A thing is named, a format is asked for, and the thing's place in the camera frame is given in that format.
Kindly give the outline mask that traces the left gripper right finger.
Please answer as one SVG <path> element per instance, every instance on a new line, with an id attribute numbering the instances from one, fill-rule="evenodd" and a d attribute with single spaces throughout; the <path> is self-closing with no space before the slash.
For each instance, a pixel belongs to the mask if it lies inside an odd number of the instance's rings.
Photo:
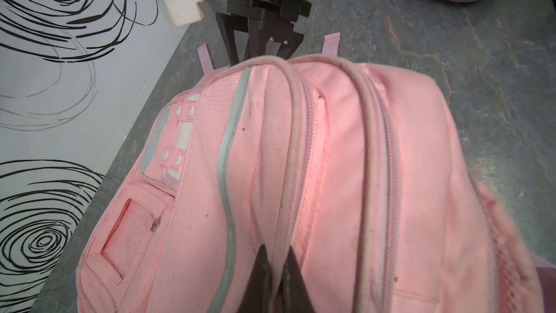
<path id="1" fill-rule="evenodd" d="M 282 306 L 285 313 L 315 313 L 292 247 L 282 272 Z"/>

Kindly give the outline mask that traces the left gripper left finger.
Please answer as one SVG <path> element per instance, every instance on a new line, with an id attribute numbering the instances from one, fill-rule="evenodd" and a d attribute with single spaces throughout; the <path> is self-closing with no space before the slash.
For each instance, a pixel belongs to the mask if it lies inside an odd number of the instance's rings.
<path id="1" fill-rule="evenodd" d="M 237 313 L 268 313 L 272 289 L 272 268 L 266 246 L 262 245 L 255 262 Z"/>

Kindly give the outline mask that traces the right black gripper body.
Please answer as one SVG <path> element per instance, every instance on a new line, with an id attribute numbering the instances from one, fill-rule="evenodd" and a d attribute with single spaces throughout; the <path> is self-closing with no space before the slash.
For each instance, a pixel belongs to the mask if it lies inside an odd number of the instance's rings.
<path id="1" fill-rule="evenodd" d="M 240 63 L 235 34 L 247 33 L 244 60 L 264 56 L 269 42 L 279 44 L 276 53 L 289 59 L 304 40 L 294 31 L 299 17 L 309 17 L 312 4 L 306 0 L 227 0 L 227 11 L 216 14 L 217 25 L 231 65 Z"/>

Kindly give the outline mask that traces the pink student backpack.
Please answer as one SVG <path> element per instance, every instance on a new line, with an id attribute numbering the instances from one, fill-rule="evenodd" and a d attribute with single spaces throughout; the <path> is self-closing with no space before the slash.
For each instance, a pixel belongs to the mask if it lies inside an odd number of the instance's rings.
<path id="1" fill-rule="evenodd" d="M 237 312 L 262 245 L 269 312 L 290 247 L 315 312 L 555 311 L 435 81 L 339 41 L 219 70 L 199 48 L 81 256 L 80 312 Z"/>

